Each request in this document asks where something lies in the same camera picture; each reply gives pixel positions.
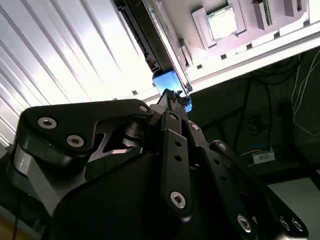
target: white cable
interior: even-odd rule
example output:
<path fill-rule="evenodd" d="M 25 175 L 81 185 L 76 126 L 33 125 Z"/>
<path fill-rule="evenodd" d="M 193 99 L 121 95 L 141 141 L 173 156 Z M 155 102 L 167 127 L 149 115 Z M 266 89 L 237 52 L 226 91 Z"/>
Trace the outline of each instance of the white cable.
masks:
<path fill-rule="evenodd" d="M 320 135 L 320 132 L 318 132 L 318 133 L 312 133 L 312 132 L 310 132 L 309 130 L 307 130 L 306 128 L 304 128 L 303 126 L 301 126 L 299 123 L 297 123 L 297 121 L 296 121 L 296 115 L 297 115 L 297 113 L 298 113 L 298 111 L 299 111 L 299 109 L 300 109 L 300 106 L 301 106 L 301 103 L 302 103 L 302 100 L 303 100 L 303 97 L 304 97 L 304 94 L 305 94 L 305 90 L 306 90 L 306 88 L 307 88 L 307 84 L 308 84 L 308 81 L 309 81 L 309 77 L 310 77 L 310 75 L 311 75 L 311 73 L 313 72 L 313 70 L 315 69 L 315 67 L 318 65 L 318 64 L 320 64 L 320 60 L 315 64 L 315 61 L 316 61 L 316 58 L 317 58 L 317 56 L 320 54 L 320 50 L 316 53 L 316 55 L 315 55 L 315 57 L 314 57 L 314 59 L 313 59 L 313 61 L 312 61 L 312 63 L 311 63 L 311 66 L 310 66 L 310 69 L 309 69 L 309 73 L 308 73 L 308 75 L 306 76 L 306 78 L 302 81 L 302 83 L 301 83 L 301 85 L 300 85 L 300 88 L 299 88 L 299 92 L 298 92 L 298 97 L 297 97 L 297 99 L 296 99 L 296 102 L 295 102 L 295 105 L 294 105 L 294 107 L 292 106 L 292 108 L 294 108 L 293 109 L 293 123 L 295 124 L 295 125 L 297 125 L 299 128 L 301 128 L 303 131 L 305 131 L 306 133 L 308 133 L 308 134 L 310 134 L 311 136 L 319 136 Z M 304 84 L 304 87 L 303 87 L 303 90 L 302 90 L 302 93 L 301 93 L 301 98 L 300 98 L 300 101 L 299 101 L 299 104 L 298 104 L 298 106 L 297 106 L 297 102 L 298 102 L 298 100 L 299 100 L 299 96 L 300 96 L 300 92 L 301 92 L 301 89 L 302 89 L 302 85 Z"/>
<path fill-rule="evenodd" d="M 299 64 L 298 69 L 296 71 L 294 87 L 293 87 L 293 90 L 292 90 L 292 93 L 291 93 L 291 105 L 292 105 L 293 112 L 295 112 L 295 110 L 296 110 L 294 108 L 294 95 L 295 95 L 295 91 L 296 91 L 296 88 L 297 88 L 297 82 L 298 82 L 298 77 L 299 77 L 299 72 L 300 72 L 300 66 L 301 66 L 301 63 Z"/>
<path fill-rule="evenodd" d="M 314 57 L 314 59 L 313 59 L 313 61 L 312 61 L 312 63 L 311 63 L 309 72 L 308 72 L 307 76 L 305 77 L 305 79 L 302 81 L 302 83 L 301 83 L 301 85 L 300 85 L 299 92 L 298 92 L 298 95 L 297 95 L 297 97 L 296 97 L 295 104 L 294 104 L 294 107 L 293 107 L 293 109 L 294 109 L 293 112 L 295 112 L 296 109 L 297 109 L 297 102 L 299 101 L 299 97 L 300 97 L 300 93 L 301 93 L 301 89 L 302 89 L 303 84 L 305 83 L 305 81 L 307 81 L 307 80 L 309 79 L 310 74 L 313 72 L 313 70 L 315 69 L 315 67 L 319 64 L 319 62 L 317 62 L 316 65 L 313 66 L 313 65 L 315 64 L 315 60 L 316 60 L 316 58 L 317 58 L 317 56 L 318 56 L 319 54 L 320 54 L 320 50 L 316 53 L 316 55 L 315 55 L 315 57 Z"/>

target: robotic hand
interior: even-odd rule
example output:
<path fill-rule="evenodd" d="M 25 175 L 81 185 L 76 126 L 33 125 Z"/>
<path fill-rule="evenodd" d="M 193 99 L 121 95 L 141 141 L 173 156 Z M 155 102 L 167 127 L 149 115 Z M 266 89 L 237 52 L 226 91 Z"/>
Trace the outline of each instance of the robotic hand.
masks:
<path fill-rule="evenodd" d="M 307 239 L 303 222 L 221 141 L 209 145 L 185 100 L 40 106 L 20 117 L 14 178 L 51 215 L 50 240 Z M 86 164 L 142 148 L 85 179 Z"/>

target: countersunk screw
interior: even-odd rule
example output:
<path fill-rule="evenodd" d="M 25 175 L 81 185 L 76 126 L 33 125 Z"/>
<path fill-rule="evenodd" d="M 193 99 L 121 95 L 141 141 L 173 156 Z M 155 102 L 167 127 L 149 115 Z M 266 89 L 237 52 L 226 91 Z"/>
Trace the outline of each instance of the countersunk screw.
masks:
<path fill-rule="evenodd" d="M 82 137 L 78 135 L 70 135 L 66 138 L 67 143 L 75 148 L 80 148 L 85 144 L 85 141 Z"/>
<path fill-rule="evenodd" d="M 139 108 L 144 111 L 144 112 L 148 112 L 148 108 L 146 108 L 145 106 L 143 105 L 140 105 Z"/>
<path fill-rule="evenodd" d="M 219 143 L 219 148 L 221 148 L 222 150 L 226 150 L 227 149 L 226 146 L 223 145 L 222 143 Z"/>
<path fill-rule="evenodd" d="M 192 127 L 194 130 L 199 131 L 199 127 L 198 127 L 197 125 L 191 124 L 191 127 Z"/>
<path fill-rule="evenodd" d="M 170 199 L 178 209 L 184 209 L 186 207 L 186 199 L 180 192 L 173 191 L 170 194 Z"/>
<path fill-rule="evenodd" d="M 54 129 L 57 127 L 57 122 L 51 117 L 40 117 L 38 119 L 38 125 L 44 129 Z"/>
<path fill-rule="evenodd" d="M 304 230 L 301 224 L 294 217 L 292 218 L 292 223 L 300 232 Z"/>
<path fill-rule="evenodd" d="M 282 224 L 282 226 L 289 232 L 291 229 L 290 229 L 290 226 L 289 224 L 286 222 L 286 220 L 281 216 L 280 217 L 280 223 Z"/>
<path fill-rule="evenodd" d="M 246 232 L 246 233 L 251 233 L 251 224 L 250 222 L 242 215 L 238 215 L 237 217 L 238 223 L 240 227 Z"/>
<path fill-rule="evenodd" d="M 177 116 L 174 115 L 174 114 L 172 114 L 172 113 L 170 113 L 169 116 L 170 116 L 172 119 L 174 119 L 174 120 L 177 120 L 177 119 L 178 119 Z"/>

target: metal bracket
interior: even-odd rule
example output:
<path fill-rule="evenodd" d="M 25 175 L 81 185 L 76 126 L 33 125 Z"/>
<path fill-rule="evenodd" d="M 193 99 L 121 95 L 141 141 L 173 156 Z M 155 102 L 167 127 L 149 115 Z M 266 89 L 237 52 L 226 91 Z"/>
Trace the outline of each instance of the metal bracket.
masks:
<path fill-rule="evenodd" d="M 191 219 L 191 183 L 188 142 L 181 135 L 181 119 L 172 111 L 162 114 L 161 197 L 171 215 Z"/>

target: white corrugated panel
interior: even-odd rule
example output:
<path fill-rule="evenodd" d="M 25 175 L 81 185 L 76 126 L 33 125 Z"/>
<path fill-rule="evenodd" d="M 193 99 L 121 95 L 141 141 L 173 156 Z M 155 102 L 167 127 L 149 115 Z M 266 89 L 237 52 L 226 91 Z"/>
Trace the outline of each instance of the white corrugated panel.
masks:
<path fill-rule="evenodd" d="M 152 89 L 152 73 L 111 0 L 0 0 L 0 143 L 31 106 Z"/>

